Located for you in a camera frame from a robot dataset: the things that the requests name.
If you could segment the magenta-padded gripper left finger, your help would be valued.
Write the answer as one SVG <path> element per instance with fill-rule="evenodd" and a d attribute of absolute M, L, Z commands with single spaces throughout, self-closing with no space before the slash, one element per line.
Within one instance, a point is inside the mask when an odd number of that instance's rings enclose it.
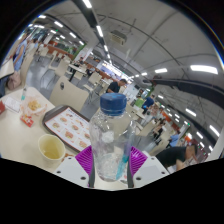
<path fill-rule="evenodd" d="M 54 174 L 84 188 L 93 188 L 95 182 L 94 160 L 90 146 L 76 156 L 68 156 Z"/>

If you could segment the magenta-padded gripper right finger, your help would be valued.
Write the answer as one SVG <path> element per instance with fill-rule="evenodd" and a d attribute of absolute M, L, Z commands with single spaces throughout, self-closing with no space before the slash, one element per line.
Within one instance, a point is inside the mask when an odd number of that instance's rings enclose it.
<path fill-rule="evenodd" d="M 143 187 L 168 174 L 169 172 L 155 156 L 150 156 L 146 151 L 140 151 L 135 147 L 131 149 L 127 169 L 129 188 Z"/>

